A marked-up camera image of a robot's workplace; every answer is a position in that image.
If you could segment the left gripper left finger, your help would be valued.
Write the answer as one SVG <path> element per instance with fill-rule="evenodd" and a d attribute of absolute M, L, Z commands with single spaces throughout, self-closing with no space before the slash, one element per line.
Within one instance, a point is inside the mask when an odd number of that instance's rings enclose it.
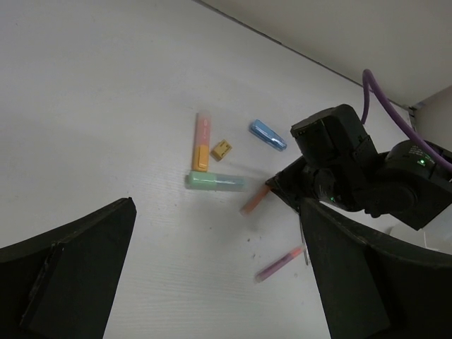
<path fill-rule="evenodd" d="M 1 249 L 2 338 L 102 338 L 136 220 L 132 198 Z"/>

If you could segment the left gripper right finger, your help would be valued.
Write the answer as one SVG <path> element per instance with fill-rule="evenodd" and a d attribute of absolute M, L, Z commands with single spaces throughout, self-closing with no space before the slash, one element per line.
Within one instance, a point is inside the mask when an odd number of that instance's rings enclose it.
<path fill-rule="evenodd" d="M 311 199 L 299 219 L 332 338 L 451 337 L 451 255 Z"/>

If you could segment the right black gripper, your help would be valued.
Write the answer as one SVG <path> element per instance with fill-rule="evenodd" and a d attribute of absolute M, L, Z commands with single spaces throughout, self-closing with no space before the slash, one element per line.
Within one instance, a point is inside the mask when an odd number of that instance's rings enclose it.
<path fill-rule="evenodd" d="M 417 195 L 408 184 L 378 177 L 384 156 L 351 106 L 317 112 L 294 124 L 290 133 L 302 155 L 266 186 L 294 210 L 310 198 L 377 218 L 416 204 Z"/>

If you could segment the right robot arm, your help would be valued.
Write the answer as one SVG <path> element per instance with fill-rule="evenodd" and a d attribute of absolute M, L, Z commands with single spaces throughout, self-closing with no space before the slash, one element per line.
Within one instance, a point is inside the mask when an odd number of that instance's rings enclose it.
<path fill-rule="evenodd" d="M 310 198 L 419 230 L 451 205 L 450 173 L 411 140 L 378 153 L 349 105 L 317 112 L 290 133 L 302 155 L 266 185 L 294 210 Z"/>

